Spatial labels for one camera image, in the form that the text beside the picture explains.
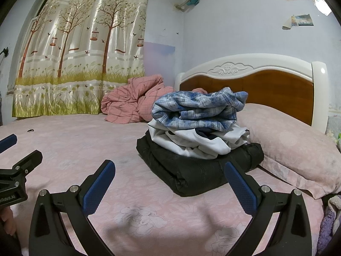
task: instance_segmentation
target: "metal screw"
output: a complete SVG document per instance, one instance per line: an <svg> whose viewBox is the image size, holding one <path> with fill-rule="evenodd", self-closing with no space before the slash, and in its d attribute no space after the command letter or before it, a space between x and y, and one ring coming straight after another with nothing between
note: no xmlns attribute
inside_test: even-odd
<svg viewBox="0 0 341 256"><path fill-rule="evenodd" d="M78 186L76 186L76 185L72 186L72 187L70 188L70 191L71 191L71 192L76 192L76 191L78 191Z"/></svg>
<svg viewBox="0 0 341 256"><path fill-rule="evenodd" d="M39 192L40 196L45 196L47 194L47 190L43 189Z"/></svg>
<svg viewBox="0 0 341 256"><path fill-rule="evenodd" d="M271 189L268 186L262 186L262 191L267 193L269 192Z"/></svg>
<svg viewBox="0 0 341 256"><path fill-rule="evenodd" d="M301 195L302 192L299 189L294 189L294 194L296 194L297 196Z"/></svg>

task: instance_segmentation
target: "pink pillow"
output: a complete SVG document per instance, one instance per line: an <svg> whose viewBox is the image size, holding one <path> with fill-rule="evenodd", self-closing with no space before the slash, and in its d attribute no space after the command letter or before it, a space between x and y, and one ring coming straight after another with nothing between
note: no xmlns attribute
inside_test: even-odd
<svg viewBox="0 0 341 256"><path fill-rule="evenodd" d="M246 104L237 124L250 130L250 142L260 143L273 175L315 199L341 191L341 153L323 133L274 108Z"/></svg>

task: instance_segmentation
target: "pink floral bed sheet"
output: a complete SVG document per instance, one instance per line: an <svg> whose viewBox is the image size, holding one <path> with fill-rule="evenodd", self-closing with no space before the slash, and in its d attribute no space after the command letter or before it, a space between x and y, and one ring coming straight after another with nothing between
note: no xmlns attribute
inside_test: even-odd
<svg viewBox="0 0 341 256"><path fill-rule="evenodd" d="M35 149L43 154L42 164L27 176L28 200L12 207L25 256L39 191L62 192L80 185L105 159L115 163L116 176L89 219L116 256L221 256L231 249L250 216L229 184L199 196L176 195L136 151L136 140L146 130L146 123L113 124L104 121L104 115L43 116L0 127L0 138L12 133L18 137L18 143L0 155L0 168L11 168ZM293 189L261 169L249 174L274 191ZM322 201L303 195L315 255ZM265 248L277 217L273 215L255 254ZM67 216L63 218L75 247L85 253Z"/></svg>

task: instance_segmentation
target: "human hand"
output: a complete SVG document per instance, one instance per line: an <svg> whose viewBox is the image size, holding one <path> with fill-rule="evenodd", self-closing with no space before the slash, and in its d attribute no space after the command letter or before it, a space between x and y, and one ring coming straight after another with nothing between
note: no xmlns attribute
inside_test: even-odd
<svg viewBox="0 0 341 256"><path fill-rule="evenodd" d="M13 236L17 230L13 217L13 212L10 207L0 210L0 219L4 222L3 228L5 232Z"/></svg>

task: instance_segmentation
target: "stack of folded clothes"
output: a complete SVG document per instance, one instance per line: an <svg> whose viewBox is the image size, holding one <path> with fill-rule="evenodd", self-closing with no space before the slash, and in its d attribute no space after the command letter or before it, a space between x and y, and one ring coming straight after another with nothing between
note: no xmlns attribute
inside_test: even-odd
<svg viewBox="0 0 341 256"><path fill-rule="evenodd" d="M137 150L150 169L180 196L195 196L227 183L224 166L245 171L264 159L260 144L235 124L248 94L230 88L207 94L178 91L159 98Z"/></svg>

